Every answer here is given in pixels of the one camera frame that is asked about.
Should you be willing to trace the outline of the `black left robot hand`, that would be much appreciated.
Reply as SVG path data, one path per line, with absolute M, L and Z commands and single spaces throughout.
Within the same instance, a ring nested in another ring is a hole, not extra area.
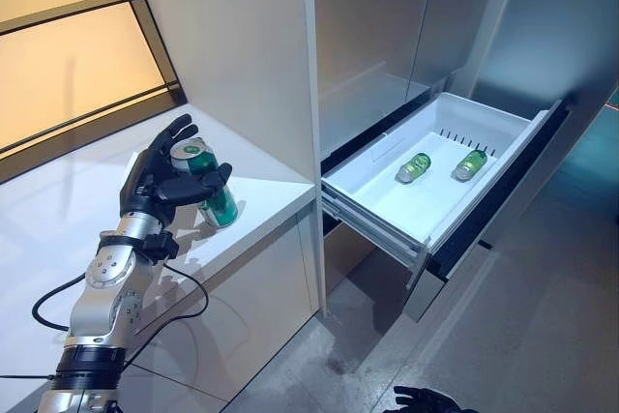
M 172 164 L 172 146 L 197 134 L 198 127 L 186 113 L 172 121 L 141 151 L 119 194 L 120 216 L 149 215 L 169 226 L 180 206 L 201 203 L 227 184 L 232 165 L 224 162 L 203 174 L 182 171 Z

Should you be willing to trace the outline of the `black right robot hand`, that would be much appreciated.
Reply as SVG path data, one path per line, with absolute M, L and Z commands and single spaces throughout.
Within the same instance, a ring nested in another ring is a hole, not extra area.
M 477 413 L 477 410 L 461 408 L 452 398 L 427 388 L 396 386 L 396 412 L 419 413 Z

